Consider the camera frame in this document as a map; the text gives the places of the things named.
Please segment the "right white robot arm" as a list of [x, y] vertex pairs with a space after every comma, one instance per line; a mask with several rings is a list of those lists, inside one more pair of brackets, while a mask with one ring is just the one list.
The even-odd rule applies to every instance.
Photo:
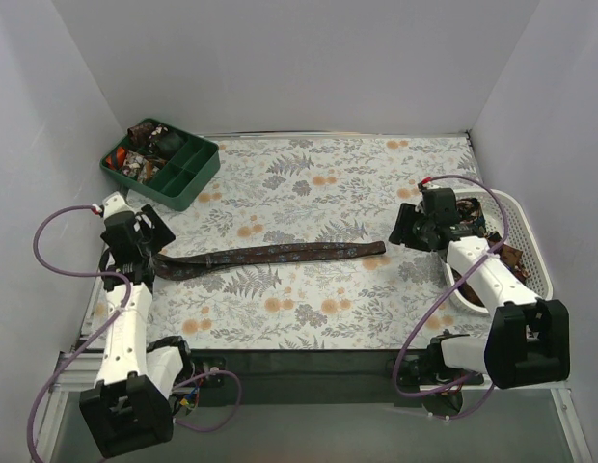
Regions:
[[563, 381], [570, 374], [569, 312], [557, 299], [540, 298], [507, 269], [478, 230], [444, 224], [412, 204], [402, 204], [391, 243], [436, 252], [460, 275], [487, 310], [486, 340], [467, 334], [433, 338], [419, 355], [397, 362], [398, 374], [448, 383], [459, 373], [486, 374], [500, 389]]

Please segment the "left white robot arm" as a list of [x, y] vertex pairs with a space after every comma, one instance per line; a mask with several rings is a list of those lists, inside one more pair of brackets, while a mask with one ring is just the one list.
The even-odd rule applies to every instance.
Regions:
[[120, 194], [104, 200], [107, 250], [99, 268], [111, 325], [95, 384], [79, 408], [102, 456], [110, 459], [166, 443], [173, 437], [169, 397], [196, 372], [187, 342], [169, 337], [147, 342], [154, 256], [175, 236], [146, 204], [135, 209]]

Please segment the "brown blue floral tie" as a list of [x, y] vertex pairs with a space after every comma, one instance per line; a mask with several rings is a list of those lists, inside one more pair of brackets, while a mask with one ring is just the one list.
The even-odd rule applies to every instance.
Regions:
[[238, 248], [178, 258], [157, 254], [153, 257], [153, 268], [160, 278], [186, 281], [215, 271], [247, 265], [359, 259], [384, 255], [385, 252], [383, 241], [303, 242]]

